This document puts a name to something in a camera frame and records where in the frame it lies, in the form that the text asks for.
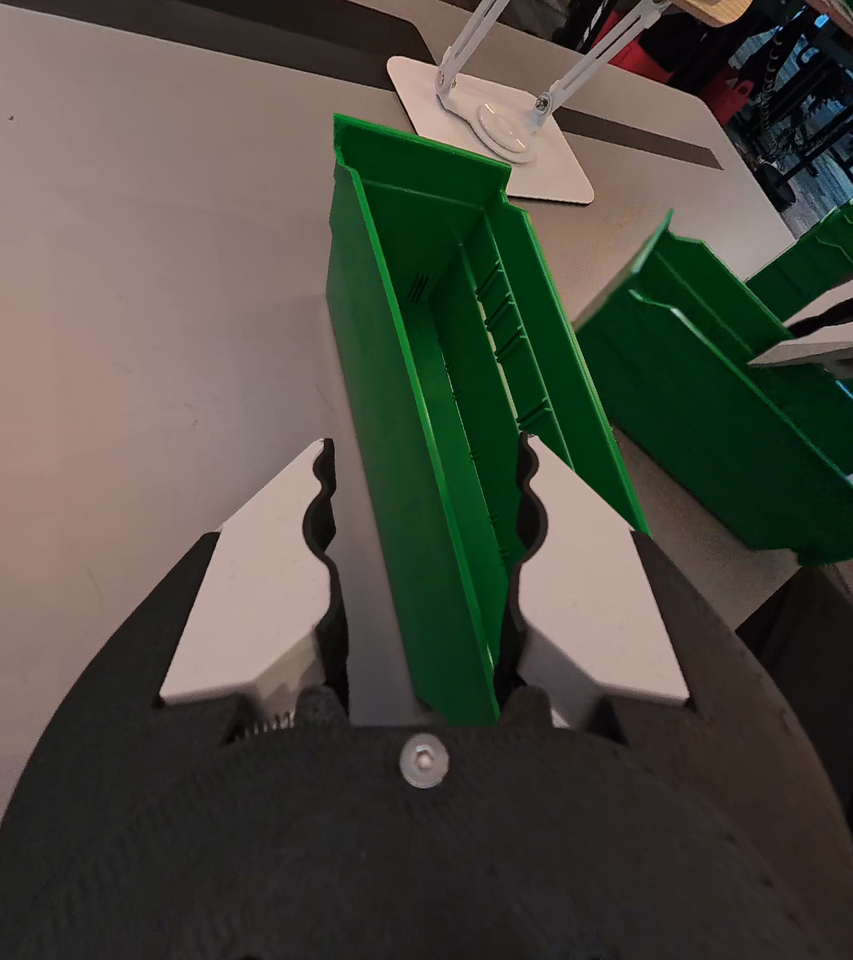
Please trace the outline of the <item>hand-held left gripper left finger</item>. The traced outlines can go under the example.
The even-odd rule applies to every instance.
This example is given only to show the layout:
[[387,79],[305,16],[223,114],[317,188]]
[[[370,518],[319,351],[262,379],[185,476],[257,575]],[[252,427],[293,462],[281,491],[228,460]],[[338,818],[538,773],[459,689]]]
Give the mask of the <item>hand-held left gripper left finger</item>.
[[226,520],[158,695],[236,695],[258,724],[293,724],[308,688],[348,709],[348,624],[329,547],[336,447],[318,438]]

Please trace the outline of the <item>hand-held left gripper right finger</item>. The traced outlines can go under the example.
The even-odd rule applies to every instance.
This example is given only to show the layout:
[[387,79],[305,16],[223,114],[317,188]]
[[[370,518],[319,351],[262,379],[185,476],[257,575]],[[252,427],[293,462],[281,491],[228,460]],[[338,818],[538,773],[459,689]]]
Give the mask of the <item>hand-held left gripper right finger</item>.
[[641,558],[640,534],[539,437],[518,438],[516,534],[499,677],[588,728],[613,697],[685,707],[690,690]]

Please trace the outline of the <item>stack of nested green bins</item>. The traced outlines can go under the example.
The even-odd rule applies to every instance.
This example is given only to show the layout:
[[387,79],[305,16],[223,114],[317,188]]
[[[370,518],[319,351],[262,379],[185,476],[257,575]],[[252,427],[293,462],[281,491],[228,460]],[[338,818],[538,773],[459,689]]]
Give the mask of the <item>stack of nested green bins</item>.
[[853,200],[829,211],[794,244],[746,280],[785,323],[801,308],[853,276]]

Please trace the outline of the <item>green plastic bin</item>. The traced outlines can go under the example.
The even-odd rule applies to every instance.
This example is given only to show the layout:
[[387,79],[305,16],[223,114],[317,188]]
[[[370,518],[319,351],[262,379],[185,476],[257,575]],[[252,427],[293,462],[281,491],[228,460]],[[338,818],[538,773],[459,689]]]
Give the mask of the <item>green plastic bin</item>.
[[522,432],[649,525],[505,163],[333,117],[326,301],[416,697],[500,715]]
[[749,365],[787,329],[673,210],[575,322],[611,422],[742,543],[853,560],[853,394]]

